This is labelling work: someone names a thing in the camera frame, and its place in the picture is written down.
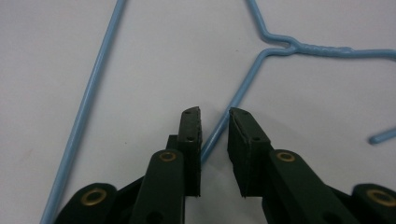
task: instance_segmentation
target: metal wire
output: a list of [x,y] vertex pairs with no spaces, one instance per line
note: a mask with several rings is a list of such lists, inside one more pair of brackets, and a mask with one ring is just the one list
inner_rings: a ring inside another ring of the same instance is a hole
[[78,145],[87,123],[88,115],[91,109],[93,98],[101,76],[101,71],[105,63],[105,58],[108,54],[109,47],[111,46],[112,39],[117,29],[117,24],[120,20],[120,15],[125,5],[125,0],[118,0],[114,7],[113,14],[107,26],[106,34],[96,57],[90,79],[85,89],[84,96],[82,97],[81,104],[76,115],[76,119],[69,135],[64,155],[59,165],[57,175],[52,185],[49,198],[47,200],[46,208],[44,209],[41,218],[41,224],[53,223],[59,204],[64,194],[64,188],[73,165],[73,160],[78,150]]
[[[239,89],[234,94],[233,99],[226,107],[221,119],[219,120],[215,129],[212,131],[212,134],[210,134],[209,138],[205,142],[202,148],[201,163],[206,162],[207,158],[209,157],[210,153],[212,152],[213,148],[218,142],[219,137],[223,133],[224,129],[227,127],[230,107],[237,107],[240,104],[242,98],[244,97],[254,77],[257,75],[257,72],[261,67],[262,62],[264,61],[265,58],[269,56],[290,56],[296,53],[320,56],[320,57],[334,57],[334,58],[396,58],[396,50],[394,49],[354,50],[349,47],[341,47],[341,48],[324,47],[324,46],[304,44],[288,35],[271,34],[268,32],[267,28],[265,27],[264,19],[262,18],[262,14],[260,13],[256,1],[247,0],[247,3],[250,7],[250,12],[256,22],[260,34],[262,35],[262,39],[268,42],[287,44],[288,47],[285,49],[265,49],[259,54],[254,64],[251,66],[250,70],[248,71],[245,79],[242,81],[241,85],[239,86]],[[390,133],[389,132],[382,133],[383,135],[388,136],[388,138],[381,138],[381,139],[384,139],[385,141],[390,137],[396,136],[396,131]]]

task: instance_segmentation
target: white surface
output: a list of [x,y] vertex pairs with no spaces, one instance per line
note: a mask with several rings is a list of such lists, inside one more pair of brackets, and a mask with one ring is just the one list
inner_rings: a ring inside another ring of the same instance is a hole
[[[116,1],[0,3],[0,223],[38,223]],[[267,27],[302,42],[396,49],[396,2],[258,2]],[[130,0],[92,109],[64,203],[93,182],[118,189],[146,171],[198,105],[204,140],[263,43],[245,1]],[[241,108],[275,148],[299,153],[330,186],[396,190],[396,62],[294,55],[269,58]],[[265,223],[243,199],[223,135],[203,167],[186,223]]]

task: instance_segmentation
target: blue wire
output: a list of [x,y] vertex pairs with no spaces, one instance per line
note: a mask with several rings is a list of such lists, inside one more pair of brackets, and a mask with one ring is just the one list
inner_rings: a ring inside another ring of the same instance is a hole
[[[239,86],[239,89],[233,96],[233,99],[226,107],[221,119],[216,125],[215,129],[210,134],[209,138],[205,142],[202,148],[201,154],[201,163],[205,163],[216,143],[218,142],[221,134],[224,132],[227,127],[227,123],[229,120],[229,110],[230,107],[237,107],[245,93],[247,92],[251,82],[254,77],[257,75],[259,68],[262,65],[262,62],[268,56],[290,56],[295,53],[306,54],[306,55],[314,55],[320,57],[335,57],[335,58],[396,58],[396,50],[394,49],[363,49],[363,50],[354,50],[349,47],[324,47],[324,46],[316,46],[316,45],[308,45],[299,42],[297,39],[288,36],[288,35],[274,35],[268,32],[264,19],[262,18],[262,14],[256,4],[255,0],[247,0],[247,3],[250,7],[250,12],[256,22],[256,25],[259,29],[259,32],[264,41],[275,42],[275,43],[283,43],[287,44],[288,47],[285,49],[265,49],[263,50],[259,56],[256,58],[256,61],[251,66],[248,71],[245,79]],[[382,141],[388,140],[391,137],[396,137],[396,130],[390,130],[384,133],[381,133],[379,136],[375,135],[371,139],[373,144],[380,143]]]
[[69,177],[70,170],[73,165],[73,159],[75,158],[76,152],[78,150],[78,145],[86,126],[85,124],[87,123],[92,101],[96,93],[103,65],[105,63],[105,58],[107,56],[109,47],[111,46],[111,42],[114,33],[116,32],[117,24],[120,20],[120,15],[124,5],[125,0],[118,0],[114,7],[114,11],[107,26],[102,46],[99,49],[98,55],[96,57],[87,88],[85,89],[72,131],[69,135],[69,139],[64,150],[64,155],[58,168],[58,173],[52,185],[46,208],[44,209],[44,213],[40,221],[41,224],[51,224],[54,222],[59,204],[64,194],[67,178]]

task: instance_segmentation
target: brass rivet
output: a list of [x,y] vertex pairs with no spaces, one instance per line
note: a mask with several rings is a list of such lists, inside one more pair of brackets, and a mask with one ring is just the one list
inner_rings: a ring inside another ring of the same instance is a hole
[[[94,199],[89,199],[89,197],[94,193],[98,193],[98,197],[95,197]],[[102,200],[106,198],[106,196],[107,192],[104,189],[91,189],[81,197],[81,203],[86,206],[93,206],[99,204]]]
[[277,158],[282,161],[295,161],[296,158],[289,152],[279,152],[276,154]]
[[176,159],[176,154],[173,153],[173,152],[168,152],[168,151],[167,152],[163,152],[160,155],[160,159],[162,161],[174,161]]
[[386,207],[396,206],[396,199],[380,189],[368,189],[367,196],[376,203],[382,204]]

